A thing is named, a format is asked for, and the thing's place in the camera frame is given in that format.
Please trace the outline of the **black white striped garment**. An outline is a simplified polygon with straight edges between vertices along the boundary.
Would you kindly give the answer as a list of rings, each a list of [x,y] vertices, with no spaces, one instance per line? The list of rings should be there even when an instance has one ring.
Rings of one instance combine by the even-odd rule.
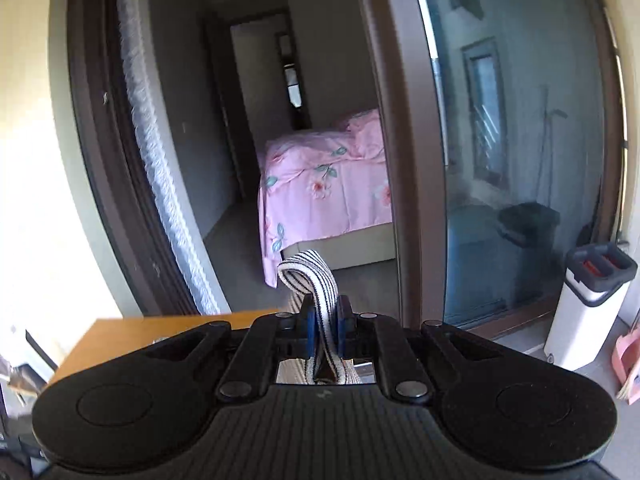
[[[279,386],[307,387],[315,392],[366,393],[354,362],[380,364],[377,318],[358,318],[338,293],[333,273],[313,249],[298,252],[278,265],[279,280],[291,291],[290,305],[276,315],[273,370]]]

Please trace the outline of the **pink floral bed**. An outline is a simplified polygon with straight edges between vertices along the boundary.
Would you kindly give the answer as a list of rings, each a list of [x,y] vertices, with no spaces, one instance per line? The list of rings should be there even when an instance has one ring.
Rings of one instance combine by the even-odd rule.
[[[257,209],[262,272],[272,288],[288,248],[392,223],[380,112],[270,141]]]

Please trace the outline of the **white lace curtain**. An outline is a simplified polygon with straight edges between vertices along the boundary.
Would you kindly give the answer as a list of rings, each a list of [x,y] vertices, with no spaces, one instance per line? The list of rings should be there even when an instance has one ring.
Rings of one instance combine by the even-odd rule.
[[[132,125],[172,256],[198,313],[230,312],[200,237],[168,122],[153,52],[149,0],[117,0],[120,55]]]

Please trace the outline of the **white bin with red inside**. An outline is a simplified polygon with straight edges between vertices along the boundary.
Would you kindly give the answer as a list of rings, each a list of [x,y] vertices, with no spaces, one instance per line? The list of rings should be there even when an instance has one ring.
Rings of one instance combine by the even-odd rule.
[[[544,344],[549,363],[579,370],[594,361],[637,271],[634,259],[613,242],[566,254],[563,287]]]

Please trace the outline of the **pink dustpan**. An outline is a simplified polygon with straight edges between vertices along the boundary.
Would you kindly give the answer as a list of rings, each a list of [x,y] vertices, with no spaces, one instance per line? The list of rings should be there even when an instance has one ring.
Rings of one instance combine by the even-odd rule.
[[[639,400],[639,344],[639,330],[635,328],[617,338],[611,359],[614,374],[620,382],[616,398],[629,405]]]

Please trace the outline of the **glass sliding door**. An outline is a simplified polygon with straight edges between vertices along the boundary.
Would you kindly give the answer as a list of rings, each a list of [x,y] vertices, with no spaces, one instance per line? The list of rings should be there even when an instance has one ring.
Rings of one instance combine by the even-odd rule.
[[[446,191],[442,317],[555,308],[564,259],[615,226],[622,103],[602,0],[418,0]]]

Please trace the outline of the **dark brown door frame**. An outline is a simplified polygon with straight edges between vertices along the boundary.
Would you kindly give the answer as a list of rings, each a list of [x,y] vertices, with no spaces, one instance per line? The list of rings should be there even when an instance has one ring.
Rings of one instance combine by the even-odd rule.
[[[134,134],[117,0],[68,0],[67,26],[80,148],[117,269],[143,315],[194,315]]]

